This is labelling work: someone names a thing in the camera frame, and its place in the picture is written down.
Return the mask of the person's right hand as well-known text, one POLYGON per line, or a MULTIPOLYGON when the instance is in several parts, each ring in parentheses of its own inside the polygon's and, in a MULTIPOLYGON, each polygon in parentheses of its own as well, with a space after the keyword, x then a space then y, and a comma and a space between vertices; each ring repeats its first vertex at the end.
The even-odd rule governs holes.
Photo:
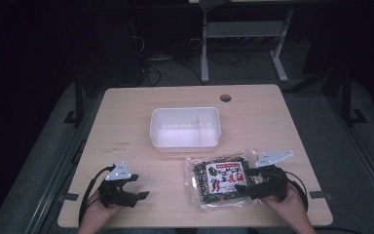
POLYGON ((290 184, 286 188, 286 198, 278 202, 273 196, 261 201, 271 208, 296 234, 317 234, 312 226, 302 199, 290 184))

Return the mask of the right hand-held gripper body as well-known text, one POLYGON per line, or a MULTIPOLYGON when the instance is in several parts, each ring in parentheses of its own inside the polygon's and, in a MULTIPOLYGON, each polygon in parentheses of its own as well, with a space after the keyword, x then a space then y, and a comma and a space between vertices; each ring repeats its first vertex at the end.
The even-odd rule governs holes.
POLYGON ((248 194, 251 199, 275 196, 279 201, 286 197, 287 175, 276 163, 293 156, 292 150, 284 152, 262 152, 255 162, 255 169, 260 172, 255 184, 249 185, 248 194))

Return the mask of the white plastic container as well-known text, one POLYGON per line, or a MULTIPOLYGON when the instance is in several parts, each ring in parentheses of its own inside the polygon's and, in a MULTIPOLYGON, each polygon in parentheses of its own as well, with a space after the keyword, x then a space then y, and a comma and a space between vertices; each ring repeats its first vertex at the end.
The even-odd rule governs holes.
POLYGON ((220 137, 215 107, 157 108, 152 112, 150 138, 158 152, 212 152, 220 137))

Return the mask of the black metal stand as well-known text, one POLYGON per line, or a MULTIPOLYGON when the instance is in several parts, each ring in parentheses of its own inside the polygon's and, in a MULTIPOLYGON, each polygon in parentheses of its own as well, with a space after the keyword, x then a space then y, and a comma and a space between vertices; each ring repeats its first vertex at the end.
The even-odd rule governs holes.
POLYGON ((69 111, 64 119, 64 123, 73 124, 78 128, 84 117, 83 86, 80 80, 74 82, 75 109, 69 111))
POLYGON ((366 123, 367 120, 359 109, 352 109, 352 77, 347 66, 342 68, 342 100, 341 115, 345 123, 351 127, 353 124, 366 123))

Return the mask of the clear printed snack packet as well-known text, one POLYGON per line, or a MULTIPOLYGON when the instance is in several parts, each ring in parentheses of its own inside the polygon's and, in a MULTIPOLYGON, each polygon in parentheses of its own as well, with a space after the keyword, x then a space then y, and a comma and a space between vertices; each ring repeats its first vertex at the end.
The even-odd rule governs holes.
POLYGON ((192 203, 200 210, 242 207, 250 198, 236 186, 259 182, 244 173, 258 160, 255 149, 244 149, 228 155, 185 160, 186 182, 192 203))

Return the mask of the white metal desk frame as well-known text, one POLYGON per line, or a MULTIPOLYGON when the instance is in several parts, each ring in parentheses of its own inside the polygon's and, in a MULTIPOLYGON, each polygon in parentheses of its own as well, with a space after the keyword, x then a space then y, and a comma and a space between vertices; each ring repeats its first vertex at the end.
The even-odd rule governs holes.
POLYGON ((281 63, 281 49, 285 41, 293 8, 286 10, 282 20, 256 20, 256 21, 209 21, 208 14, 216 6, 200 5, 203 11, 202 23, 202 53, 201 53, 201 81, 209 82, 207 40, 221 38, 277 38, 278 44, 270 51, 270 57, 281 82, 288 81, 288 77, 281 63))

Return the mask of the grey tape strip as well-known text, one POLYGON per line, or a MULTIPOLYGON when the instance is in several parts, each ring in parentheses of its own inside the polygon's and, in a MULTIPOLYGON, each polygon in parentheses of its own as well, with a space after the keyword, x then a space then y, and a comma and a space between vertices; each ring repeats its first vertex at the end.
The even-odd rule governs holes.
POLYGON ((319 199, 319 198, 323 198, 325 200, 333 200, 333 197, 330 193, 326 193, 326 192, 323 192, 323 191, 310 191, 309 192, 310 196, 312 199, 319 199))
POLYGON ((59 195, 59 197, 57 198, 58 201, 62 202, 62 201, 77 201, 79 197, 79 194, 72 194, 72 193, 64 193, 64 194, 61 194, 59 195))

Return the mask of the person's left hand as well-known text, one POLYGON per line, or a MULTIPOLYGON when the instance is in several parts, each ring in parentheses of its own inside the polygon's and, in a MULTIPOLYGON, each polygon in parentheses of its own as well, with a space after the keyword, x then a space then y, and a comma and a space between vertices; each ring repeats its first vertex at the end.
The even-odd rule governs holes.
POLYGON ((109 205, 104 207, 99 201, 100 194, 96 191, 89 199, 82 222, 78 228, 77 234, 95 234, 103 228, 108 221, 114 217, 122 208, 117 205, 109 205))

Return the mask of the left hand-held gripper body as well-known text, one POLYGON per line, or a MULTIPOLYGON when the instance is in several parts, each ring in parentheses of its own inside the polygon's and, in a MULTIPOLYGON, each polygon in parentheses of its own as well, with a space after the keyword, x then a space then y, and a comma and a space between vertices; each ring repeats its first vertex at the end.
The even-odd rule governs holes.
POLYGON ((137 200, 133 199, 134 193, 124 190, 127 182, 123 181, 133 175, 127 164, 122 161, 118 165, 114 165, 112 171, 105 177, 98 187, 100 194, 100 202, 104 207, 109 205, 118 205, 121 207, 133 208, 137 200))

